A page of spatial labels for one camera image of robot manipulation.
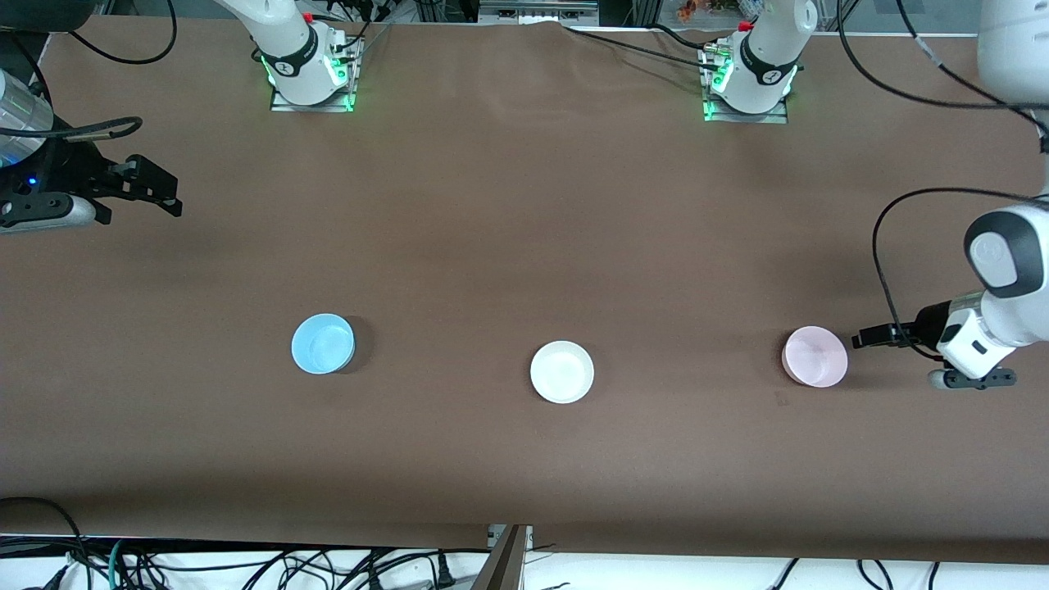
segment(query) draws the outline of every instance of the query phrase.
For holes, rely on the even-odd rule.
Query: table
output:
[[[135,56],[167,26],[83,33]],[[973,76],[972,39],[935,41]],[[907,39],[855,45],[897,85],[971,99]],[[394,26],[343,115],[269,112],[251,49],[188,19],[153,66],[48,47],[59,114],[142,115],[100,146],[178,176],[186,213],[117,202],[110,227],[3,240],[4,494],[124,535],[448,547],[528,522],[562,550],[1049,555],[1045,346],[987,393],[934,391],[897,350],[852,353],[827,391],[778,367],[797,326],[887,320],[870,232],[891,198],[1041,186],[1019,118],[890,97],[828,37],[786,126],[705,123],[687,66],[556,24]],[[962,235],[997,205],[891,216],[904,315],[978,287]],[[356,372],[292,362],[319,312],[363,334]],[[527,377],[554,339],[597,366],[570,406]]]

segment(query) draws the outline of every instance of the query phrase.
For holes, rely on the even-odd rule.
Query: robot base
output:
[[[712,55],[708,54],[708,50],[698,50],[697,54],[699,55],[700,63],[710,63],[719,66],[723,65],[727,43],[728,38],[725,38],[719,39],[716,43],[708,44],[708,50],[712,51]],[[719,63],[719,55],[722,56],[722,63]],[[704,121],[727,121],[729,123],[776,123],[780,125],[787,123],[786,98],[780,99],[779,102],[776,103],[776,106],[767,112],[757,114],[741,112],[728,106],[725,99],[721,98],[721,96],[713,91],[712,86],[719,76],[721,76],[721,73],[718,71],[710,71],[707,69],[700,70],[700,86],[703,88]]]
[[[327,100],[315,105],[297,105],[288,102],[275,88],[270,99],[270,110],[274,112],[354,112],[354,106],[357,103],[357,85],[361,80],[363,49],[364,39],[361,38],[344,49],[344,52],[336,56],[337,59],[344,61],[344,64],[336,67],[336,71],[344,73],[348,82]]]

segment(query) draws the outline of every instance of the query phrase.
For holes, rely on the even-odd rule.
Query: white bowl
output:
[[[554,403],[579,401],[594,384],[594,361],[568,340],[551,342],[532,357],[532,386]]]

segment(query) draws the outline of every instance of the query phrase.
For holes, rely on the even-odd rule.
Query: metal mounting plate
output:
[[[710,56],[703,49],[698,49],[697,54],[700,58],[700,63],[715,63],[710,59]],[[768,112],[763,112],[759,114],[750,114],[746,112],[740,112],[734,108],[728,106],[725,99],[721,98],[720,94],[711,90],[713,85],[714,72],[701,69],[700,70],[700,86],[703,88],[703,120],[704,121],[727,121],[729,123],[775,123],[785,124],[787,123],[787,101],[786,97],[779,99],[776,106]]]
[[[354,112],[357,103],[357,85],[361,80],[361,58],[364,54],[364,38],[358,39],[340,54],[333,57],[347,59],[347,63],[335,66],[336,72],[345,72],[346,85],[335,91],[324,102],[315,105],[297,105],[287,102],[276,89],[270,99],[270,110],[274,112]]]

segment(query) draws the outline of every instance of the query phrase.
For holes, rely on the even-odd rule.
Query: plug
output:
[[[455,578],[452,577],[452,572],[448,569],[448,557],[442,551],[437,553],[437,590],[451,586],[455,586]]]
[[[65,577],[65,572],[68,569],[69,566],[67,565],[62,566],[62,569],[55,572],[55,575],[52,575],[51,578],[47,581],[47,584],[44,584],[42,590],[59,590],[59,586],[62,585],[62,578]]]

